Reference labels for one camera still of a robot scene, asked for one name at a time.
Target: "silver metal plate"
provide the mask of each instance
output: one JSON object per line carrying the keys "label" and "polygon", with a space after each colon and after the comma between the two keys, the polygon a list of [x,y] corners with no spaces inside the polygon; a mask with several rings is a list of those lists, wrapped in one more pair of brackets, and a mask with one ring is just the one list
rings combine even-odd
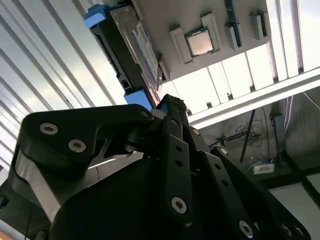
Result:
{"label": "silver metal plate", "polygon": [[[225,25],[228,21],[224,0],[133,0],[138,12],[142,14],[142,21],[149,33],[149,37],[158,54],[163,54],[170,72],[170,80],[182,77],[204,67],[210,66],[252,48],[266,44],[271,36],[270,24],[266,23],[267,37],[258,41],[255,39],[250,14],[254,10],[267,12],[265,0],[233,1],[237,21],[241,24],[240,37],[242,47],[232,50]],[[201,17],[212,12],[216,19],[218,33],[222,42],[219,51],[194,57],[191,62],[181,62],[170,31],[180,26],[184,34],[201,28]]]}

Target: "metal frame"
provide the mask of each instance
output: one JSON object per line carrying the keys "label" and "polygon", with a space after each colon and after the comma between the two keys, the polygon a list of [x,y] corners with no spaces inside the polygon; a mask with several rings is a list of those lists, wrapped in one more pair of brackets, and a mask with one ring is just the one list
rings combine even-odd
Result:
{"label": "metal frame", "polygon": [[319,86],[320,67],[189,116],[188,120],[195,128],[205,128]]}

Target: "black pole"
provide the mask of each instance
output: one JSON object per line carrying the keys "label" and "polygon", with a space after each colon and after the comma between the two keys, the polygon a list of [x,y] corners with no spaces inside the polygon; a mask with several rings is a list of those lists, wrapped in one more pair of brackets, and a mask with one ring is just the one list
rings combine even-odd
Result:
{"label": "black pole", "polygon": [[249,140],[250,132],[251,132],[251,127],[252,127],[252,123],[253,123],[254,117],[255,117],[255,112],[256,112],[256,110],[253,109],[252,113],[251,113],[251,118],[250,118],[248,130],[246,131],[246,135],[245,135],[244,146],[243,146],[242,153],[241,153],[240,163],[242,163],[244,161],[244,158],[245,158],[246,149],[247,149],[247,145],[248,145],[248,140]]}

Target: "black cable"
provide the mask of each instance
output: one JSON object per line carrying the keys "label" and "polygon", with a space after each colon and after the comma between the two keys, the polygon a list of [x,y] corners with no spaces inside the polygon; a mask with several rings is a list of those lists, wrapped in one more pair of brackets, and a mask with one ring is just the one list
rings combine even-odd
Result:
{"label": "black cable", "polygon": [[98,167],[96,166],[95,169],[96,169],[96,173],[98,174],[98,181],[100,181],[100,175],[99,175]]}
{"label": "black cable", "polygon": [[249,140],[249,137],[250,137],[251,127],[252,127],[252,123],[254,121],[255,113],[256,113],[256,110],[253,109],[252,112],[251,112],[249,126],[248,126],[248,129],[247,129],[246,135],[245,135],[244,145],[243,145],[243,149],[242,149],[242,153],[241,153],[241,157],[240,157],[240,163],[242,163],[244,158],[245,158],[247,144],[248,144],[248,140]]}
{"label": "black cable", "polygon": [[[254,124],[254,123],[259,123],[259,127],[261,129],[260,132],[257,132],[255,129],[257,129],[257,125]],[[235,130],[235,133],[236,135],[237,134],[243,134],[243,133],[247,133],[248,132],[248,127],[249,127],[249,124],[247,124],[246,126],[244,125],[241,125],[241,126],[238,126],[237,129]],[[262,122],[261,120],[254,120],[252,122],[252,125],[251,125],[251,129],[250,129],[250,134],[249,134],[249,138],[248,138],[248,145],[250,147],[255,147],[255,148],[259,148],[262,146],[263,144],[263,137],[262,137],[262,134],[263,134],[263,129],[262,129]],[[239,137],[239,139],[241,139],[242,141],[245,140],[245,138],[243,137]],[[258,145],[255,145],[255,143],[257,142],[257,140],[260,140],[260,144]]]}
{"label": "black cable", "polygon": [[262,111],[263,111],[263,115],[264,115],[264,123],[265,123],[265,131],[266,131],[266,142],[268,145],[268,160],[270,161],[270,142],[269,142],[269,130],[268,130],[268,124],[267,124],[267,115],[266,115],[266,111],[264,109],[264,107],[261,107]]}
{"label": "black cable", "polygon": [[28,232],[29,232],[29,227],[30,227],[30,222],[31,222],[31,217],[32,217],[33,211],[34,211],[34,206],[32,206],[32,207],[31,207],[31,210],[30,210],[29,220],[28,220],[28,223],[27,223],[27,225],[26,225],[24,240],[27,239],[27,235],[28,235]]}

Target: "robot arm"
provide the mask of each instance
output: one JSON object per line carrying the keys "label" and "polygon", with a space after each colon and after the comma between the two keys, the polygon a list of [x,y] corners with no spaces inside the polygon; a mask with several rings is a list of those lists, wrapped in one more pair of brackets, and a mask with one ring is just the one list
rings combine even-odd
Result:
{"label": "robot arm", "polygon": [[[133,151],[143,158],[85,186],[93,159]],[[152,113],[121,105],[30,114],[9,179],[44,209],[49,240],[310,240],[304,226],[228,157],[220,145],[210,152],[188,125],[183,101],[166,95]]]}

